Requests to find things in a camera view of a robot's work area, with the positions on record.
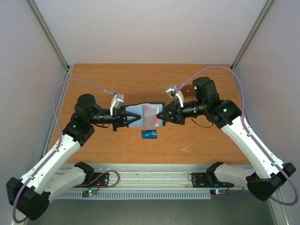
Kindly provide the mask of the blue credit card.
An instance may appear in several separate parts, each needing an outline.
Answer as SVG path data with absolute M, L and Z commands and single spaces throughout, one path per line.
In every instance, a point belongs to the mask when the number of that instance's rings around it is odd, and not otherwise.
M 146 139 L 157 139 L 157 131 L 156 130 L 142 130 L 141 131 L 141 138 Z

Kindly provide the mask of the red white credit card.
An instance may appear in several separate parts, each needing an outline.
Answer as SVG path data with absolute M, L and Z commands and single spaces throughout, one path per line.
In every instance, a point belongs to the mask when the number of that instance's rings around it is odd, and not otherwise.
M 143 107 L 144 125 L 148 129 L 161 127 L 162 121 L 157 118 L 157 114 L 160 112 L 160 106 L 158 104 L 146 105 Z

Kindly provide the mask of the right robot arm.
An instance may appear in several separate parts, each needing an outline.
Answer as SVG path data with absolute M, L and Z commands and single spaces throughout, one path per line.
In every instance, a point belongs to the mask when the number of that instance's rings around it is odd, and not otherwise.
M 166 93 L 173 99 L 157 114 L 165 122 L 184 125 L 186 118 L 204 115 L 206 119 L 228 135 L 247 157 L 251 169 L 216 162 L 206 170 L 207 181 L 213 186 L 230 183 L 247 188 L 258 200 L 266 201 L 296 171 L 292 163 L 284 163 L 258 138 L 242 117 L 239 107 L 231 100 L 221 100 L 215 83 L 208 77 L 193 80 L 195 100 L 184 102 L 175 85 Z

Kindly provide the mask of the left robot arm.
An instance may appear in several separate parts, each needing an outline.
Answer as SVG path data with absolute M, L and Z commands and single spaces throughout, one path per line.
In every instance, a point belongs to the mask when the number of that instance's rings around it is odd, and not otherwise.
M 139 114 L 125 110 L 122 106 L 123 98 L 122 94 L 115 94 L 110 109 L 101 108 L 92 94 L 83 94 L 78 98 L 75 113 L 55 145 L 21 178 L 12 177 L 6 183 L 16 223 L 24 222 L 17 219 L 17 211 L 25 218 L 36 220 L 56 196 L 73 187 L 88 187 L 97 180 L 94 169 L 84 162 L 75 164 L 59 178 L 54 179 L 53 176 L 93 135 L 94 125 L 111 124 L 116 131 L 119 127 L 126 127 L 141 119 Z

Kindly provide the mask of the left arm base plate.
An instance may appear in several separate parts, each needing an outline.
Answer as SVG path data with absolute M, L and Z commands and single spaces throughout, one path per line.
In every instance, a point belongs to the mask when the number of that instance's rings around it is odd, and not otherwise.
M 106 172 L 104 175 L 101 175 L 99 172 L 94 172 L 86 175 L 82 184 L 74 186 L 74 188 L 90 188 L 103 186 L 107 187 L 109 183 L 110 173 Z

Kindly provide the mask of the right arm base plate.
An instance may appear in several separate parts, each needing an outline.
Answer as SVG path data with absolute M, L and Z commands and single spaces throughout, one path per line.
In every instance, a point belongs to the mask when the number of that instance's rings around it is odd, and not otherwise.
M 188 175 L 193 188 L 233 188 L 234 185 L 228 182 L 220 182 L 215 175 L 206 172 L 194 172 Z

